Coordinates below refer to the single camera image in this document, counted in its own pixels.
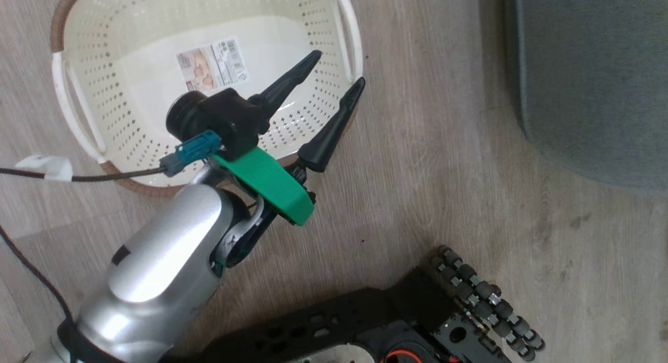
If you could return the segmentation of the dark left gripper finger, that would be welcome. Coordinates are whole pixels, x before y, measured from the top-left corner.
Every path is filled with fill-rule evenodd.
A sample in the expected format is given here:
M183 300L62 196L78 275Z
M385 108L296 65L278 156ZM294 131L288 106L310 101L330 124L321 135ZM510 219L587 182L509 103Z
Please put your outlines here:
M346 126L357 108L366 87L364 77L356 80L339 101L339 110L310 142L297 152L298 165L317 173L325 172L343 137Z
M249 102L258 106L260 118L258 121L258 132L267 132L270 128L270 120L281 108L293 90L305 82L311 71L317 66L322 57L322 51L313 50L293 68L286 71L274 83L263 92L249 98Z

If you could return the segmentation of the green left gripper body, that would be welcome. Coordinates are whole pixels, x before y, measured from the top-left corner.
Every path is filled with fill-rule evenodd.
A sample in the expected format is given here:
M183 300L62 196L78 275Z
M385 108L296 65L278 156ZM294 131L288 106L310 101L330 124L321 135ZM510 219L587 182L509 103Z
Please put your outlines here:
M305 225L312 215L315 206L305 187L263 149L255 147L234 161L221 154L211 159L295 225Z

